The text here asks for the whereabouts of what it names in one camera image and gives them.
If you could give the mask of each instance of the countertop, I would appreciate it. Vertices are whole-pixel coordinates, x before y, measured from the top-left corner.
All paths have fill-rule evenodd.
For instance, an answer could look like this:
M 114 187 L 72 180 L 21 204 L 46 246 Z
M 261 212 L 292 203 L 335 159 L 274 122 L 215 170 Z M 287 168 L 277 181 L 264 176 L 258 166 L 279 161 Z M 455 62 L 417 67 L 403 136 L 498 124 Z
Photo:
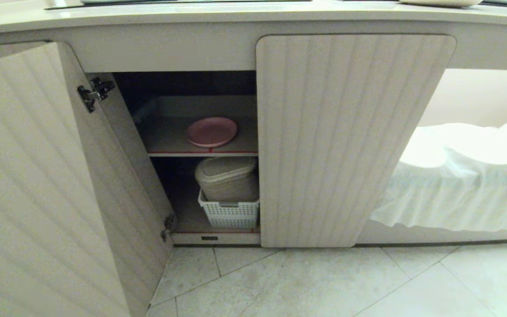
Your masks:
M 312 0 L 209 4 L 137 4 L 44 10 L 50 0 L 0 4 L 0 33 L 76 26 L 178 22 L 273 22 L 330 20 L 405 20 L 470 22 L 507 26 L 507 7 L 412 6 L 390 1 Z

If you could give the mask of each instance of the beige container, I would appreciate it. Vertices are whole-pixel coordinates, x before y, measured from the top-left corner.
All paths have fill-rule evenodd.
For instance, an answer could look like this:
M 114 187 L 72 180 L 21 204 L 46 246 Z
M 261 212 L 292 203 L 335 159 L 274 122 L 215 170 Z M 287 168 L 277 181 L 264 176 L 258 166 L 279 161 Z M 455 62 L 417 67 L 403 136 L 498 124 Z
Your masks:
M 213 157 L 201 161 L 195 179 L 209 201 L 256 201 L 259 184 L 254 157 Z

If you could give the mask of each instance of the white tile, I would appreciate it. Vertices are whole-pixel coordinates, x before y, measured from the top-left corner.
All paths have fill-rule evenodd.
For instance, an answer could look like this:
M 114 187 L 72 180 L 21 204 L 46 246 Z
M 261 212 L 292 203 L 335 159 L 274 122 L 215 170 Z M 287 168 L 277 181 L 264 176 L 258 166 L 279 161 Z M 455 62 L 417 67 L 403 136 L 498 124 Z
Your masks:
M 448 247 L 383 247 L 383 250 L 408 277 L 413 278 L 458 247 L 458 245 L 449 245 Z
M 493 317 L 443 265 L 436 264 L 357 317 Z
M 146 313 L 146 317 L 177 317 L 175 299 L 170 299 L 167 302 L 150 307 Z
M 507 244 L 468 245 L 441 261 L 498 317 L 507 317 Z
M 151 301 L 167 301 L 220 277 L 211 247 L 176 247 Z
M 351 316 L 406 283 L 380 248 L 288 249 L 177 297 L 187 316 Z
M 265 247 L 215 247 L 215 255 L 221 275 L 263 259 L 279 249 Z

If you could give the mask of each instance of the cabinet hinge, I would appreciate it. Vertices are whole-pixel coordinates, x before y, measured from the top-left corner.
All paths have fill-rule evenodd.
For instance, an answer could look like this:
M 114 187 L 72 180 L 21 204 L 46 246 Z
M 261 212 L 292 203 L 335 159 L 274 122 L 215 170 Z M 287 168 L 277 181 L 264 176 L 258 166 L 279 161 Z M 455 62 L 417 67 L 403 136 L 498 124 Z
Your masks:
M 177 228 L 177 217 L 175 217 L 175 214 L 170 214 L 165 218 L 163 221 L 163 226 L 165 229 L 162 230 L 160 233 L 160 236 L 162 237 L 163 242 L 167 241 L 167 236 Z
M 93 78 L 90 83 L 93 90 L 86 89 L 83 85 L 79 85 L 77 88 L 79 97 L 85 103 L 89 113 L 95 111 L 95 99 L 99 99 L 99 101 L 106 99 L 107 92 L 115 87 L 112 81 L 101 81 L 99 77 Z

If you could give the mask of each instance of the open cabinet door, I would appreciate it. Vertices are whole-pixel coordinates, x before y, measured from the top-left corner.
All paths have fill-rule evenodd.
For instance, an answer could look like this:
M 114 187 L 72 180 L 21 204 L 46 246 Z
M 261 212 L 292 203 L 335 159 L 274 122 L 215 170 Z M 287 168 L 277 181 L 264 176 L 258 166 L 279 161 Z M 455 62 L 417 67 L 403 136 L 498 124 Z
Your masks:
M 356 243 L 455 44 L 445 35 L 259 40 L 262 246 Z
M 0 48 L 0 316 L 141 317 L 171 252 L 79 85 L 90 87 L 65 44 Z

